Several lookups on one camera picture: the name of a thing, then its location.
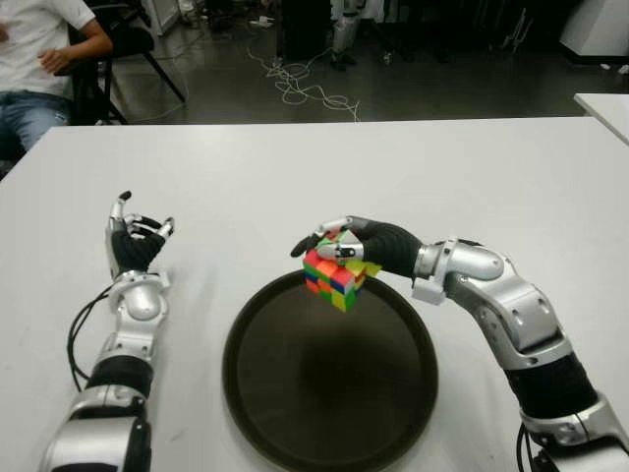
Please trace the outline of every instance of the jeans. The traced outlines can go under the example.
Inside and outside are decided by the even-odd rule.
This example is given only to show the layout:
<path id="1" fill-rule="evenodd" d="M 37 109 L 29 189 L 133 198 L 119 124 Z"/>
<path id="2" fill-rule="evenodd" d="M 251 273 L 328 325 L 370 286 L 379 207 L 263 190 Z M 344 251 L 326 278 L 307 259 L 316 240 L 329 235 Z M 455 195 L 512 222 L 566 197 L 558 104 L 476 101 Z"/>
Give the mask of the jeans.
<path id="1" fill-rule="evenodd" d="M 53 126 L 70 123 L 70 101 L 48 93 L 0 91 L 0 165 L 16 161 Z"/>

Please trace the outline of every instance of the robotic arm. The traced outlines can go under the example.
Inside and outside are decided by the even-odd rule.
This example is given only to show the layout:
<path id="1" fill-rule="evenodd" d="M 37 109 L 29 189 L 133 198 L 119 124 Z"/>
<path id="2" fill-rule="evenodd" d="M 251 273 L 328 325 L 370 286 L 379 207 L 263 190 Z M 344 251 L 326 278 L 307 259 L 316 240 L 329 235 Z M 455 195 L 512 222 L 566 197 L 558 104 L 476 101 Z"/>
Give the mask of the robotic arm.
<path id="1" fill-rule="evenodd" d="M 509 259 L 457 238 L 422 244 L 398 226 L 356 216 L 323 223 L 291 255 L 345 229 L 361 242 L 321 246 L 321 257 L 379 264 L 412 278 L 414 298 L 435 305 L 450 298 L 474 317 L 542 447 L 540 472 L 629 471 L 629 438 L 611 405 L 592 387 L 548 299 Z"/>
<path id="2" fill-rule="evenodd" d="M 168 311 L 165 275 L 148 266 L 174 231 L 137 214 L 124 215 L 131 192 L 114 203 L 106 229 L 114 284 L 109 306 L 116 330 L 41 461 L 40 472 L 147 472 L 150 424 L 145 404 L 153 378 L 158 329 Z"/>

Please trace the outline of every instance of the gray floor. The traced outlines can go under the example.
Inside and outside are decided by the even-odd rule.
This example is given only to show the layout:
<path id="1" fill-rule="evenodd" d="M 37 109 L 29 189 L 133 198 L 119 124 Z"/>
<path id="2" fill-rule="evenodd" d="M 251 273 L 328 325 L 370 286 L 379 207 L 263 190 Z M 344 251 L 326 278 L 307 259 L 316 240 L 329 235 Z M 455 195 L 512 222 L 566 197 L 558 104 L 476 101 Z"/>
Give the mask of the gray floor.
<path id="1" fill-rule="evenodd" d="M 131 122 L 146 124 L 353 120 L 350 112 L 326 109 L 316 100 L 299 106 L 282 103 L 275 80 L 248 55 L 250 46 L 270 65 L 274 44 L 274 30 L 253 32 L 245 24 L 218 40 L 205 27 L 177 26 L 158 39 L 154 55 L 188 103 L 179 105 L 142 57 L 116 63 L 114 101 Z M 390 66 L 384 65 L 382 52 L 373 37 L 360 37 L 357 67 L 338 73 L 320 60 L 300 85 L 321 85 L 328 95 L 359 100 L 362 121 L 574 116 L 583 114 L 572 99 L 578 91 L 629 91 L 629 79 L 616 74 L 616 68 L 576 66 L 558 52 L 455 52 L 453 61 L 442 65 L 420 51 L 415 62 L 396 57 Z"/>

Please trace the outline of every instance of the rubik's cube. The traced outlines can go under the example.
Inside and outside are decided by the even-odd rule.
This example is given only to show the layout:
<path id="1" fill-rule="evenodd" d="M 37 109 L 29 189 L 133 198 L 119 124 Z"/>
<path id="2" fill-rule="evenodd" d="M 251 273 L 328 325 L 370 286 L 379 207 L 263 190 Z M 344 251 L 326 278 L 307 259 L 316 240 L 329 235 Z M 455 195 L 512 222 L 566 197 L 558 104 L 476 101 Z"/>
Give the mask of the rubik's cube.
<path id="1" fill-rule="evenodd" d="M 347 231 L 336 237 L 328 237 L 319 245 L 347 240 L 348 237 L 355 238 Z M 304 258 L 306 286 L 342 312 L 354 306 L 367 275 L 375 276 L 379 270 L 379 265 L 362 261 L 348 261 L 345 265 L 339 265 L 335 261 L 320 258 L 316 249 L 308 251 Z"/>

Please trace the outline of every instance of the human arm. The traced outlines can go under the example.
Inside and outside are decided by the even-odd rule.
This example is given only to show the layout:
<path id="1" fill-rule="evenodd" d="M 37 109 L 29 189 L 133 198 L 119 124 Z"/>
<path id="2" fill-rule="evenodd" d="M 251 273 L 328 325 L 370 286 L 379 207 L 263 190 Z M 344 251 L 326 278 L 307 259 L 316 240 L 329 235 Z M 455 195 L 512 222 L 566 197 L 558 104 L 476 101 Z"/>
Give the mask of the human arm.
<path id="1" fill-rule="evenodd" d="M 67 68 L 72 62 L 105 56 L 111 53 L 113 44 L 107 33 L 98 24 L 97 20 L 91 20 L 81 28 L 81 32 L 87 37 L 85 41 L 73 44 L 62 49 L 47 49 L 39 54 L 41 67 L 49 74 L 55 74 Z"/>

